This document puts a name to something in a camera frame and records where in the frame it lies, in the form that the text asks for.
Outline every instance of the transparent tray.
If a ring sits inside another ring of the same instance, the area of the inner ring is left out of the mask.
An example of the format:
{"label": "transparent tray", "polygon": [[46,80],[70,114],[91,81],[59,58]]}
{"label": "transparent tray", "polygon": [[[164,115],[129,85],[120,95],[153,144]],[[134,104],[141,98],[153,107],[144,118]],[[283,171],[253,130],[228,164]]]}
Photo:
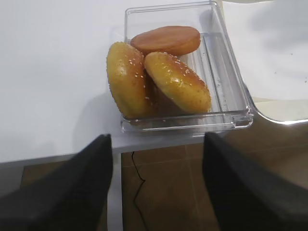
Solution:
{"label": "transparent tray", "polygon": [[251,102],[216,2],[130,8],[125,13],[125,42],[162,26],[192,26],[201,34],[198,50],[182,56],[207,84],[212,108],[206,114],[121,119],[124,131],[193,129],[196,133],[246,128],[253,122]]}

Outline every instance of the brown tile floor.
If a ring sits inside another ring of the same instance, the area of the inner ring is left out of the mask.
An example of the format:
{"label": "brown tile floor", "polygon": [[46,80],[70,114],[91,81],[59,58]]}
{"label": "brown tile floor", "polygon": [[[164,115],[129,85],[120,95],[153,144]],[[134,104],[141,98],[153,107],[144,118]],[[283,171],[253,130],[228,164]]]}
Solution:
{"label": "brown tile floor", "polygon": [[[225,139],[271,171],[308,188],[308,124],[283,126],[257,116],[252,127],[232,131]],[[201,174],[202,144],[135,153],[146,179],[137,204],[150,231],[218,231]],[[48,174],[61,163],[26,167],[22,185]],[[131,160],[122,154],[125,231],[144,231],[133,198],[141,183]],[[106,208],[100,229],[106,230]]]}

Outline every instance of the sesame seed bun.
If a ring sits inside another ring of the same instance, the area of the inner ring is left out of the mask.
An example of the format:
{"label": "sesame seed bun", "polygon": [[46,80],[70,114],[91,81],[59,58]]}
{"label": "sesame seed bun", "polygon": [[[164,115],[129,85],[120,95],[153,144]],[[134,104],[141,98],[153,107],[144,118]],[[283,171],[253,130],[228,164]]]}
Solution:
{"label": "sesame seed bun", "polygon": [[196,114],[210,110],[206,84],[185,63],[166,52],[153,52],[145,57],[144,66],[157,87],[183,111]]}
{"label": "sesame seed bun", "polygon": [[127,119],[156,115],[155,88],[143,61],[143,54],[124,42],[114,43],[107,56],[110,91]]}

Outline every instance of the black cable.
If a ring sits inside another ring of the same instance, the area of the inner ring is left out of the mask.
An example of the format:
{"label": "black cable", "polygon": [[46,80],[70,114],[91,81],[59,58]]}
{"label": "black cable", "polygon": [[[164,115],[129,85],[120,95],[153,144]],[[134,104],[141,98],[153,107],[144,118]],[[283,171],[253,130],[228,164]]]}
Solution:
{"label": "black cable", "polygon": [[138,174],[138,177],[140,178],[140,180],[142,181],[142,183],[139,185],[139,188],[138,188],[138,190],[137,190],[137,192],[136,192],[136,194],[135,194],[135,197],[134,197],[133,202],[134,202],[134,205],[135,205],[136,209],[138,210],[138,212],[139,212],[139,214],[140,214],[140,217],[141,217],[141,220],[142,220],[142,222],[143,222],[143,225],[144,225],[145,230],[146,230],[146,231],[149,231],[148,226],[147,226],[146,223],[145,223],[144,216],[143,216],[143,214],[142,214],[140,208],[138,207],[138,205],[137,205],[137,203],[136,203],[136,199],[137,199],[137,197],[138,197],[138,195],[139,195],[139,192],[140,192],[140,190],[141,190],[141,187],[142,187],[143,184],[145,183],[145,180],[144,180],[144,179],[140,176],[140,174],[139,174],[138,168],[137,168],[137,166],[136,166],[136,164],[135,164],[135,161],[134,161],[134,154],[135,154],[135,152],[132,152],[132,154],[131,154],[131,160],[133,161],[133,164],[134,164],[134,166],[135,166],[135,169],[136,169],[136,172],[137,172],[137,174]]}

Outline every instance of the golden bread crust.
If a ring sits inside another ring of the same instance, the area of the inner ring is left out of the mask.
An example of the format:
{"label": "golden bread crust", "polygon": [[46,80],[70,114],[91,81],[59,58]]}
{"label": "golden bread crust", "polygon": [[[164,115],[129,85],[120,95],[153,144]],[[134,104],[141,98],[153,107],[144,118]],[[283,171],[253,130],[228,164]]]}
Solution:
{"label": "golden bread crust", "polygon": [[166,52],[145,57],[144,66],[157,87],[187,113],[206,113],[211,96],[206,84],[185,63]]}
{"label": "golden bread crust", "polygon": [[143,62],[143,54],[124,42],[114,43],[107,56],[110,91],[127,119],[156,115],[154,84],[146,75]]}
{"label": "golden bread crust", "polygon": [[144,55],[160,51],[180,56],[198,49],[200,33],[190,26],[165,26],[135,36],[130,44]]}

